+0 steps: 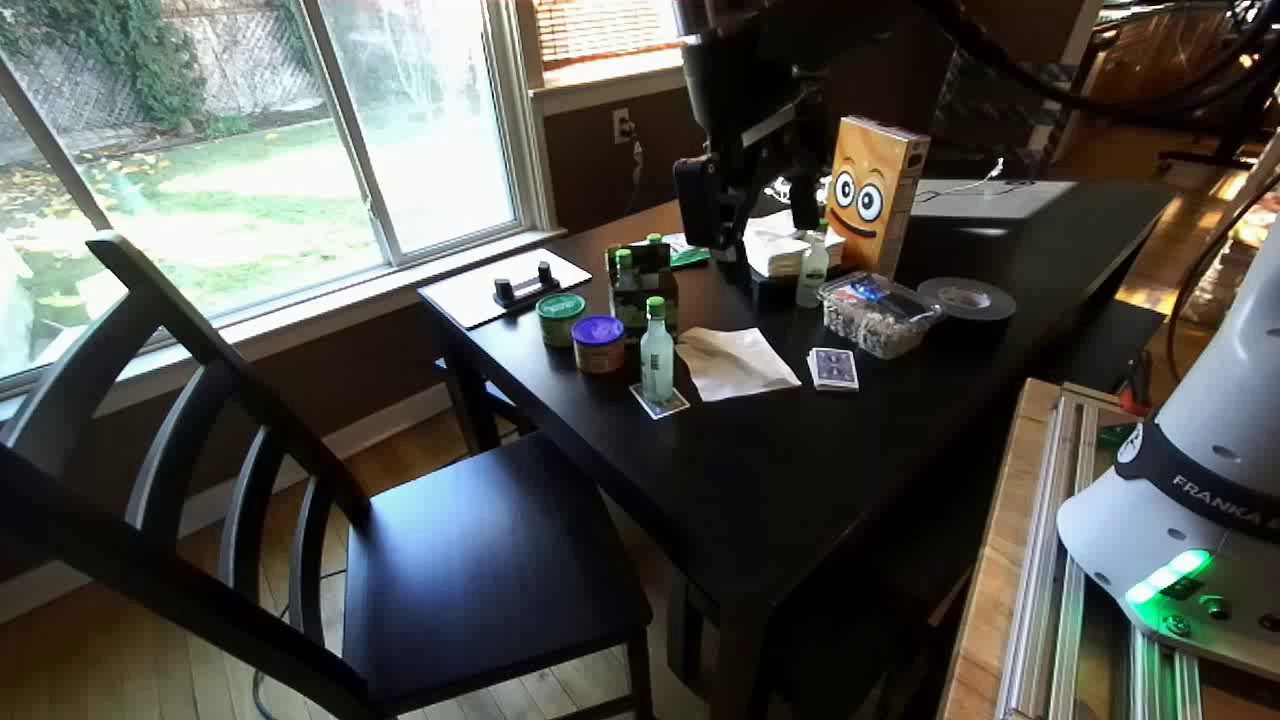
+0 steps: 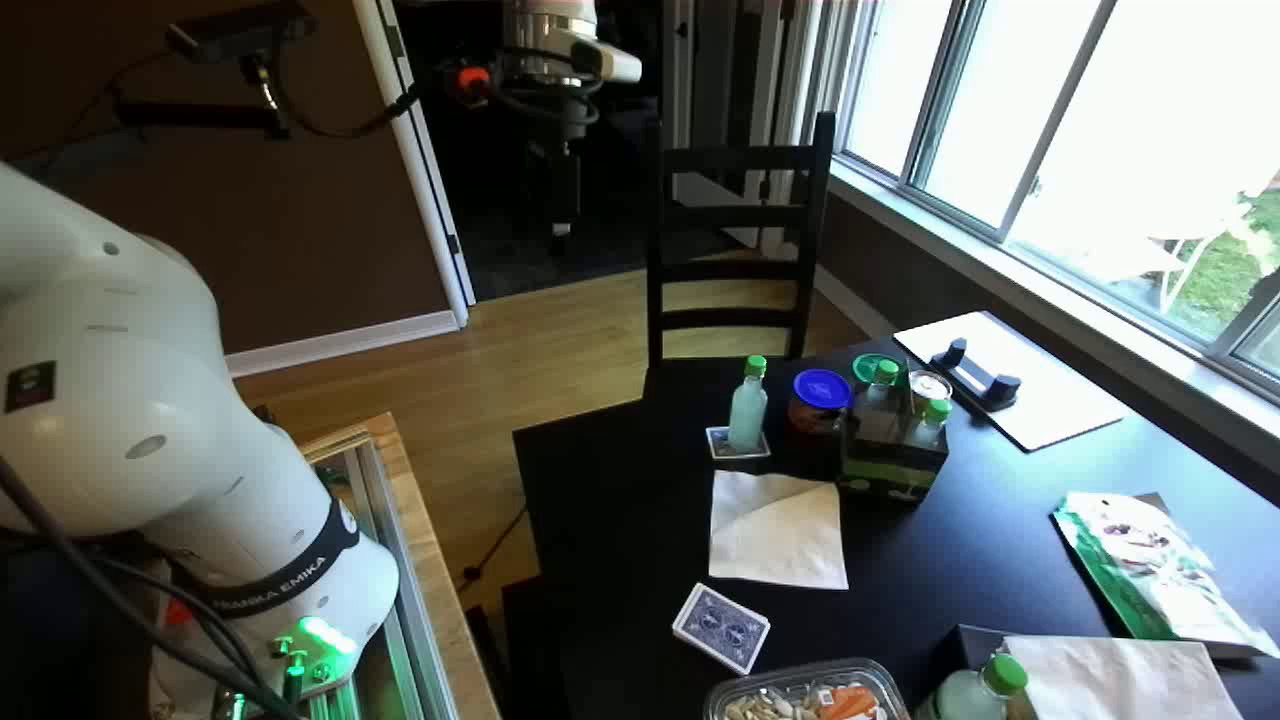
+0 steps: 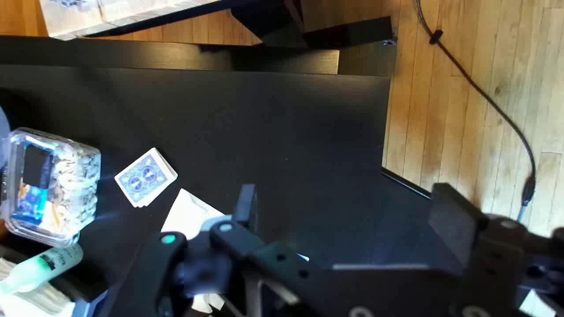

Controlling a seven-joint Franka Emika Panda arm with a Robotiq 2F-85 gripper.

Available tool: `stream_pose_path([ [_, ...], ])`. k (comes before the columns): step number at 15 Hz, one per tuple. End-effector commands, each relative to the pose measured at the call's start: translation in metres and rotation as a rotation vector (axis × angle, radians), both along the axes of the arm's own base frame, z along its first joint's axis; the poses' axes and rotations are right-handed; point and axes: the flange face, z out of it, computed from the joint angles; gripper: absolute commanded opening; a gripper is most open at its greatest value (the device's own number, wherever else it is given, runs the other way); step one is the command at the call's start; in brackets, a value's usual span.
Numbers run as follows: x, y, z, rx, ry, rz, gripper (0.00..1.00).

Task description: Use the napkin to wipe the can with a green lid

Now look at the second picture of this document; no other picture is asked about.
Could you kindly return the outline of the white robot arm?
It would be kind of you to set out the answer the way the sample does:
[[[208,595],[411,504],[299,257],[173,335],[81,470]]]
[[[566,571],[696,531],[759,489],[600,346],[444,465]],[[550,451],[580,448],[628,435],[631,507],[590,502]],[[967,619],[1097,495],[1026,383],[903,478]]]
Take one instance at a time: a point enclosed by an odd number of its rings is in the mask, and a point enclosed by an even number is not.
[[[399,595],[293,435],[230,383],[215,299],[168,244],[0,173],[3,524],[121,602],[138,538],[151,603],[116,615],[146,644],[146,720],[309,720],[352,681]]]

